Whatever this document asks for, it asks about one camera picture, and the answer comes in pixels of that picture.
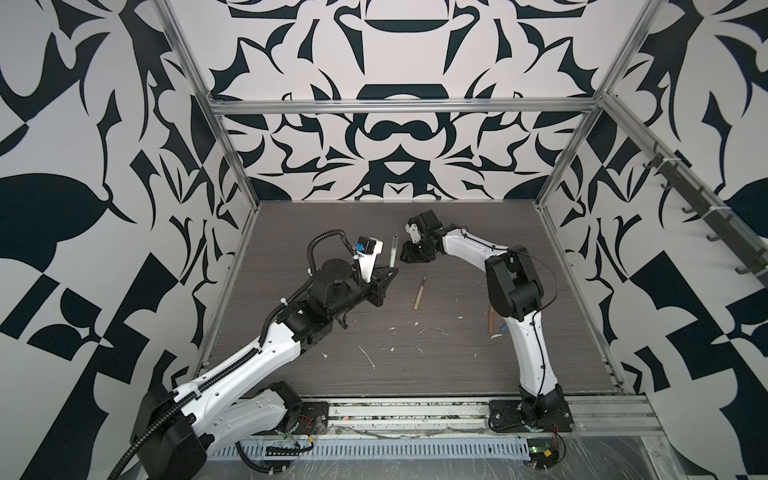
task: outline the wooden stick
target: wooden stick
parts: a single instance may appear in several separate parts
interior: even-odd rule
[[[419,308],[419,303],[422,301],[422,293],[424,293],[424,282],[427,280],[427,277],[424,276],[422,278],[422,283],[419,285],[419,293],[416,295],[416,303],[413,304],[413,309],[417,310]]]
[[[493,305],[488,305],[488,333],[493,333]]]

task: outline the wooden work surface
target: wooden work surface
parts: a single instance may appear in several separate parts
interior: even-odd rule
[[[558,380],[566,392],[615,392],[576,301],[563,277],[541,221],[528,202],[509,203],[268,203],[262,206],[240,275],[210,355],[210,364],[257,338],[265,316],[306,279],[306,245],[316,235],[341,228],[349,241],[379,238],[389,262],[392,235],[408,239],[406,221],[432,209],[445,224],[466,225],[483,239],[523,245],[558,274],[560,295],[542,313],[542,328]],[[319,266],[329,258],[347,259],[338,237],[315,249]],[[358,305],[347,316],[349,328],[333,331],[297,360],[267,377],[263,385],[287,381],[301,396],[414,396],[516,394],[518,362],[504,321],[496,316],[488,333],[485,275],[448,255],[431,263],[397,262],[398,276],[380,308]],[[551,274],[536,268],[554,294]],[[426,285],[413,309],[422,277]]]

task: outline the syringe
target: syringe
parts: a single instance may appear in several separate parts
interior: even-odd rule
[[[392,237],[392,249],[389,251],[389,268],[395,266],[395,258],[397,257],[397,232]]]

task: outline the black and white patterned wall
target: black and white patterned wall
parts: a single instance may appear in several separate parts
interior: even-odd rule
[[[671,0],[618,88],[763,237],[766,33],[765,2]],[[645,162],[603,114],[548,204],[558,239],[688,472],[768,475],[768,291]]]
[[[764,0],[670,0],[616,88],[761,237],[768,237],[766,41]]]
[[[148,1],[0,6],[3,478],[105,478],[250,208]]]
[[[222,100],[592,96],[643,5],[172,3]],[[533,198],[574,116],[256,115],[231,118],[228,128],[264,200]]]
[[[231,115],[262,200],[535,198],[578,112]]]

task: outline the red wire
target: red wire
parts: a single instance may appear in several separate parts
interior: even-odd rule
[[[311,419],[310,417],[308,417],[308,416],[306,416],[306,415],[299,415],[299,418],[302,418],[302,417],[303,417],[305,420],[307,420],[307,423],[306,423],[306,427],[307,427],[307,428],[309,428],[309,427],[310,427],[310,424],[311,424],[311,423],[314,421],[314,419]]]

